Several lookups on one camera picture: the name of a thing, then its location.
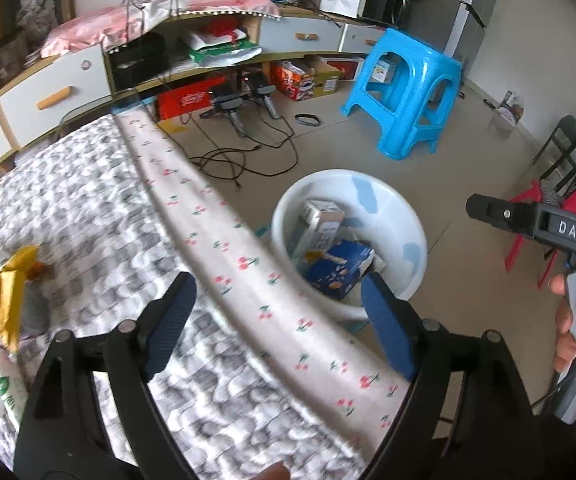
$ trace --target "pink stool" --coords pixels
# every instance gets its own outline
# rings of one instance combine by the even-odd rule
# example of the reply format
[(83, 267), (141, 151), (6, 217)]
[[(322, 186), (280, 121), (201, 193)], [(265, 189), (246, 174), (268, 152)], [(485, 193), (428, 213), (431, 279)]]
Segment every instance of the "pink stool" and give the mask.
[[(532, 187), (530, 187), (529, 190), (521, 193), (520, 195), (517, 195), (510, 202), (522, 202), (522, 201), (528, 201), (528, 202), (543, 201), (542, 189), (539, 181), (533, 180)], [(576, 190), (567, 199), (564, 200), (564, 203), (561, 205), (561, 208), (565, 211), (569, 211), (571, 213), (576, 214)], [(513, 246), (511, 247), (508, 256), (506, 256), (506, 259), (504, 260), (504, 267), (506, 268), (506, 272), (510, 272), (510, 270), (513, 268), (517, 256), (519, 256), (519, 251), (521, 250), (522, 245), (524, 244), (524, 241), (526, 241), (526, 239), (521, 235), (517, 235), (516, 238), (514, 239)], [(548, 265), (546, 265), (546, 270), (543, 272), (543, 275), (537, 282), (537, 288), (539, 290), (541, 290), (543, 283), (546, 281), (546, 278), (548, 278), (548, 275), (552, 270), (552, 266), (555, 264), (555, 259), (557, 258), (558, 253), (559, 250), (555, 250), (553, 255), (550, 257), (550, 260), (548, 261)]]

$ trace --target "blue gripper pad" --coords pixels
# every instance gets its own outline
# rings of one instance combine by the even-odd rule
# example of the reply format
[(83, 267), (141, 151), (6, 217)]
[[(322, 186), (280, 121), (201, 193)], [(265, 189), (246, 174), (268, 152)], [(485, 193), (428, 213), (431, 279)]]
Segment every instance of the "blue gripper pad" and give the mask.
[(420, 323), (412, 306), (398, 300), (378, 272), (361, 280), (361, 302), (392, 368), (408, 381), (418, 370)]
[(143, 368), (147, 381), (164, 370), (197, 298), (197, 282), (180, 272), (159, 300), (150, 301), (138, 317), (139, 346), (147, 352)]

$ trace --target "tiled floor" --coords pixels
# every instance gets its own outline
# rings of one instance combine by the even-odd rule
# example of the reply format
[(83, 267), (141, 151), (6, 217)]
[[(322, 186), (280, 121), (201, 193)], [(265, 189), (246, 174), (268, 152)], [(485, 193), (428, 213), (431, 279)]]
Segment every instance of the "tiled floor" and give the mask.
[[(530, 399), (539, 397), (551, 376), (554, 312), (558, 300), (547, 290), (537, 291), (543, 270), (542, 252), (528, 243), (513, 272), (503, 268), (503, 257), (513, 235), (470, 220), (466, 199), (478, 192), (508, 198), (529, 185), (528, 170), (534, 147), (520, 134), (505, 136), (489, 128), (492, 111), (468, 88), (457, 100), (437, 152), (417, 144), (406, 160), (394, 161), (376, 149), (380, 130), (363, 111), (350, 118), (339, 112), (349, 91), (294, 103), (275, 94), (279, 111), (297, 133), (294, 144), (299, 163), (286, 174), (272, 178), (245, 173), (242, 188), (213, 179), (248, 224), (258, 228), (270, 221), (274, 206), (285, 190), (306, 174), (330, 168), (347, 168), (372, 174), (397, 189), (417, 211), (428, 241), (428, 266), (411, 303), (422, 317), (434, 317), (449, 330), (481, 335), (487, 328), (500, 331), (508, 342)], [(295, 124), (295, 113), (314, 113), (323, 121), (312, 128)], [(283, 137), (258, 121), (254, 107), (244, 114), (251, 135), (262, 142)], [(225, 118), (200, 120), (201, 126), (221, 147), (250, 148), (239, 139)], [(201, 155), (213, 145), (192, 123), (175, 136), (190, 156)], [(240, 160), (231, 154), (233, 160)], [(263, 148), (247, 153), (248, 167), (261, 172), (289, 168), (295, 155), (288, 143), (280, 150)], [(228, 164), (214, 164), (217, 175), (228, 176)], [(362, 339), (375, 346), (369, 327)]]

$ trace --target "bed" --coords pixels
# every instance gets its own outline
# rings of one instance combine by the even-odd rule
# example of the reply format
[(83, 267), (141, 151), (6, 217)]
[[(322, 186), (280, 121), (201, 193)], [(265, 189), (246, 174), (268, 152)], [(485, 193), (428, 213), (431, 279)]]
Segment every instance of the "bed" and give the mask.
[[(167, 368), (149, 387), (201, 479), (249, 478), (283, 460), (293, 478), (357, 478), (409, 384), (286, 280), (216, 189), (143, 108), (105, 116), (0, 180), (0, 247), (40, 246), (50, 330), (22, 342), (31, 385), (53, 335), (107, 332), (160, 297), (177, 272), (199, 282)], [(117, 457), (133, 462), (103, 374)], [(14, 428), (0, 418), (0, 458)]]

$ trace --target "wooden drawer handle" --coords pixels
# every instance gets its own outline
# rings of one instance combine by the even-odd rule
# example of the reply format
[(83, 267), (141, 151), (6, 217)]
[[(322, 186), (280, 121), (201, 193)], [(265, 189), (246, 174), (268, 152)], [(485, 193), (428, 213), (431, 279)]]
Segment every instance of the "wooden drawer handle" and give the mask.
[(295, 32), (294, 37), (301, 41), (314, 41), (319, 39), (319, 35), (313, 32)]
[(67, 99), (72, 95), (72, 87), (66, 86), (62, 88), (58, 92), (53, 93), (51, 96), (42, 99), (37, 103), (37, 110), (45, 110), (46, 108), (53, 106), (57, 103), (63, 101), (63, 99)]

